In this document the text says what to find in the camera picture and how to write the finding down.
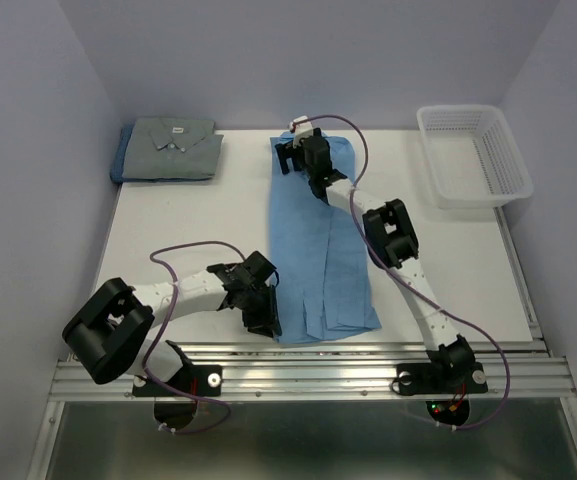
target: laundry basket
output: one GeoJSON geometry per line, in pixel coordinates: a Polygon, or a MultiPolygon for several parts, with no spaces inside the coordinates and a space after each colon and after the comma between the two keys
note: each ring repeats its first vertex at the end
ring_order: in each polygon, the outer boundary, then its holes
{"type": "Polygon", "coordinates": [[[499,207],[532,195],[532,180],[498,108],[423,107],[417,121],[440,208],[499,207]]]}

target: blue cloth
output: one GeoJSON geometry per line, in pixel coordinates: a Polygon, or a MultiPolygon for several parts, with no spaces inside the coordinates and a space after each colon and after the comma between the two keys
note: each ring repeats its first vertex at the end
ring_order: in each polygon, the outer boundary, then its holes
{"type": "MultiPolygon", "coordinates": [[[[302,172],[282,175],[271,138],[270,257],[281,276],[280,343],[337,340],[381,328],[370,300],[366,250],[350,216],[315,198],[302,172]]],[[[335,168],[355,174],[348,140],[327,137],[335,168]]]]}
{"type": "Polygon", "coordinates": [[[128,148],[128,142],[130,141],[130,136],[132,135],[132,129],[134,125],[124,125],[121,128],[121,134],[119,136],[119,146],[117,147],[117,153],[115,153],[115,159],[110,166],[110,180],[113,183],[122,184],[125,182],[199,182],[201,180],[193,179],[141,179],[141,178],[124,178],[124,160],[126,159],[126,149],[128,148]]]}

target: white tabletop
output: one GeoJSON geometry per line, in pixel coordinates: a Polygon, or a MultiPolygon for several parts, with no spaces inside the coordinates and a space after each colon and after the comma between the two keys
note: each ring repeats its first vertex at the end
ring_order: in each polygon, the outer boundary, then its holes
{"type": "MultiPolygon", "coordinates": [[[[244,254],[268,254],[271,178],[269,138],[280,131],[228,130],[220,165],[210,182],[125,184],[109,233],[99,284],[120,276],[126,283],[168,281],[148,255],[161,247],[200,240],[224,240],[244,254]]],[[[531,334],[493,210],[439,210],[432,206],[421,137],[416,131],[364,132],[370,165],[361,188],[406,204],[419,238],[420,259],[439,302],[501,342],[528,342],[531,334]]],[[[348,138],[363,162],[359,139],[348,138]]],[[[228,249],[198,247],[167,254],[180,277],[206,266],[237,261],[228,249]]],[[[417,324],[395,285],[369,262],[373,305],[382,329],[338,342],[421,342],[417,324]]],[[[470,341],[478,333],[458,326],[470,341]]],[[[241,313],[205,312],[173,322],[166,338],[179,342],[273,344],[248,333],[241,313]]]]}

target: wall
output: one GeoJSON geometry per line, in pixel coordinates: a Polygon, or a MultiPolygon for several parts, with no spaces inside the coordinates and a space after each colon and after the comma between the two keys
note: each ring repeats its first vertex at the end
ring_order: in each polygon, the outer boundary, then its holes
{"type": "Polygon", "coordinates": [[[124,120],[282,128],[304,113],[416,128],[497,104],[557,0],[61,0],[124,120]]]}
{"type": "Polygon", "coordinates": [[[0,0],[0,480],[25,478],[112,209],[119,119],[53,0],[0,0]]]}
{"type": "Polygon", "coordinates": [[[535,183],[506,209],[539,321],[577,385],[577,0],[564,0],[503,101],[535,183]]]}

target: folded gray shirt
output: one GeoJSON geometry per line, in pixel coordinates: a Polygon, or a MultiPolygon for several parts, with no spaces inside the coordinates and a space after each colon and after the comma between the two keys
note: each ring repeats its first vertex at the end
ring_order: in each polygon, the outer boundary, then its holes
{"type": "Polygon", "coordinates": [[[144,180],[212,178],[223,135],[215,122],[190,118],[140,118],[124,160],[123,176],[144,180]]]}

